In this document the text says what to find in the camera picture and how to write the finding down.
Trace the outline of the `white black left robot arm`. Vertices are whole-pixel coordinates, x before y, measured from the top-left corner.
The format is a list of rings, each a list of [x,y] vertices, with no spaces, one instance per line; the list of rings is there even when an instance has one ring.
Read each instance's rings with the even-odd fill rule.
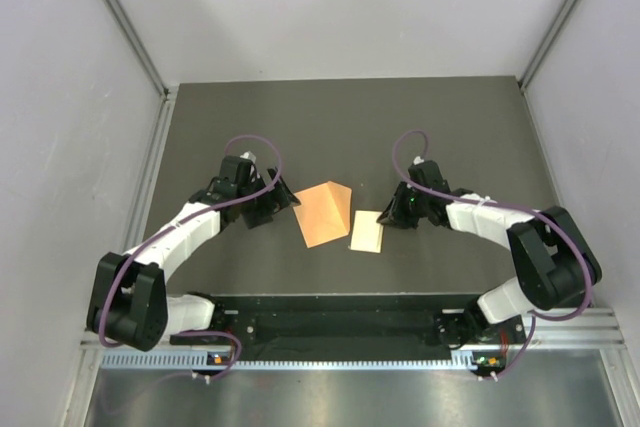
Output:
[[[170,296],[167,282],[203,244],[237,219],[248,228],[272,221],[300,201],[271,168],[263,178],[252,153],[227,156],[218,175],[198,190],[179,213],[142,244],[98,262],[86,327],[110,346],[146,352],[162,339],[195,334],[216,343],[226,334],[225,317],[201,293]]]

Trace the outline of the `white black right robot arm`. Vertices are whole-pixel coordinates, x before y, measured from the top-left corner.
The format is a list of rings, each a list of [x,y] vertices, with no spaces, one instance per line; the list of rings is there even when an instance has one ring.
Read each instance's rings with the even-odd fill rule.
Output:
[[[533,310],[584,304],[588,289],[602,279],[599,262],[566,209],[506,208],[471,190],[453,190],[435,161],[417,157],[377,222],[415,229],[422,219],[503,247],[513,262],[513,278],[474,298],[459,314],[435,316],[441,343],[453,348],[490,342],[505,322]]]

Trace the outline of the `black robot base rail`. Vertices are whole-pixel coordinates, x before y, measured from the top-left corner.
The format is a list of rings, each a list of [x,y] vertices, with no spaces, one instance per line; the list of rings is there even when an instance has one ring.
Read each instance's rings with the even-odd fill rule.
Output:
[[[357,340],[459,348],[493,333],[475,301],[460,295],[226,296],[214,303],[205,328],[234,334],[258,353],[299,339],[318,348],[335,340],[340,351]]]

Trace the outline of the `cream paper letter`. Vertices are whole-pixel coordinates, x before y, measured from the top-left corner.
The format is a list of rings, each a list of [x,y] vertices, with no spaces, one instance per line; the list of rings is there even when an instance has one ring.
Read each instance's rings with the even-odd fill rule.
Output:
[[[379,254],[382,250],[383,225],[378,222],[377,211],[357,210],[352,226],[349,249]]]

